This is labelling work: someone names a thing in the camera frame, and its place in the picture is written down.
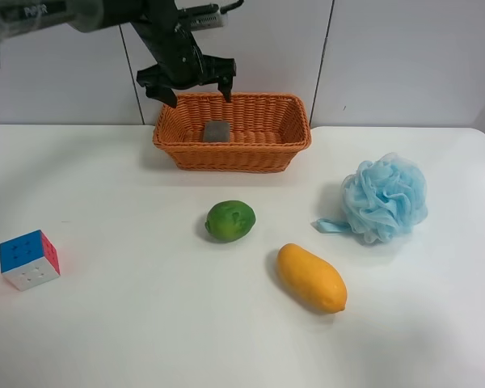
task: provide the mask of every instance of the white cube face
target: white cube face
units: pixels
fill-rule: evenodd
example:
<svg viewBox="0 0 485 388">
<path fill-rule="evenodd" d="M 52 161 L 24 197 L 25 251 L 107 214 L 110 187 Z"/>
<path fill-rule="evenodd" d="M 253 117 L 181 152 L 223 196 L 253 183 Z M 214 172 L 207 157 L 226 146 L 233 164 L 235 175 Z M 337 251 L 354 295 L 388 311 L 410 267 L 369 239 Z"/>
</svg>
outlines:
<svg viewBox="0 0 485 388">
<path fill-rule="evenodd" d="M 56 279 L 59 274 L 51 263 L 44 257 L 33 260 L 20 267 L 4 272 L 3 276 L 20 291 L 31 289 L 49 280 Z"/>
</svg>

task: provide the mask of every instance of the yellow mango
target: yellow mango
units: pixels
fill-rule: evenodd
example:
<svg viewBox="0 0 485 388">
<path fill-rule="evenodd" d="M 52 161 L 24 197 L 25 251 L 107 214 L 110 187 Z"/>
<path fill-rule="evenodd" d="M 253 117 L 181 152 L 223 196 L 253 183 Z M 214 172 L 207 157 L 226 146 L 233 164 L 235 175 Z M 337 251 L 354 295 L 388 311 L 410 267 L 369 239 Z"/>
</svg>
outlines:
<svg viewBox="0 0 485 388">
<path fill-rule="evenodd" d="M 347 287 L 327 261 L 296 244 L 287 244 L 276 258 L 279 277 L 304 302 L 326 313 L 345 310 Z"/>
</svg>

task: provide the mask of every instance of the lime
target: lime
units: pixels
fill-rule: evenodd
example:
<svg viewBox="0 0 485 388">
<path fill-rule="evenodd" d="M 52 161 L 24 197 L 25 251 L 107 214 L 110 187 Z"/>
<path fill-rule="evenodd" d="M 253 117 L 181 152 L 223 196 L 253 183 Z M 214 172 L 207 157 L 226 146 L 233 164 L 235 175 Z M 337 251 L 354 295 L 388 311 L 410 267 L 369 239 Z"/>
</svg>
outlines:
<svg viewBox="0 0 485 388">
<path fill-rule="evenodd" d="M 205 228 L 217 240 L 229 243 L 248 234 L 254 224 L 255 213 L 250 206 L 227 200 L 210 209 Z"/>
</svg>

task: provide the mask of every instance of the wicker basket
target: wicker basket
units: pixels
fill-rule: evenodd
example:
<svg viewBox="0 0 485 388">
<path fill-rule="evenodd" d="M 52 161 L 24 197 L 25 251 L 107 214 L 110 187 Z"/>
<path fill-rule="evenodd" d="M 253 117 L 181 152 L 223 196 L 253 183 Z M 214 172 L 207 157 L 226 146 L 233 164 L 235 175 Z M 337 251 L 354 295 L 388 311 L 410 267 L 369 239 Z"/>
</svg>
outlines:
<svg viewBox="0 0 485 388">
<path fill-rule="evenodd" d="M 230 143 L 205 143 L 210 120 L 230 122 Z M 283 171 L 310 144 L 310 128 L 301 100 L 275 93 L 220 93 L 178 96 L 176 109 L 165 106 L 153 143 L 179 168 L 199 171 Z"/>
</svg>

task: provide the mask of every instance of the rubik's cube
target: rubik's cube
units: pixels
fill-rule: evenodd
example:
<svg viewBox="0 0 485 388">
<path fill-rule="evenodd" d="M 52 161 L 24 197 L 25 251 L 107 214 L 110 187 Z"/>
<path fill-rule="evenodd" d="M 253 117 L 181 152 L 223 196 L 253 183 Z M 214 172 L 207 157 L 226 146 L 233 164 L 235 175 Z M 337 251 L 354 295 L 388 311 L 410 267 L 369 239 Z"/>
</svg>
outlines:
<svg viewBox="0 0 485 388">
<path fill-rule="evenodd" d="M 2 242 L 0 268 L 20 291 L 60 276 L 56 249 L 41 230 Z"/>
</svg>

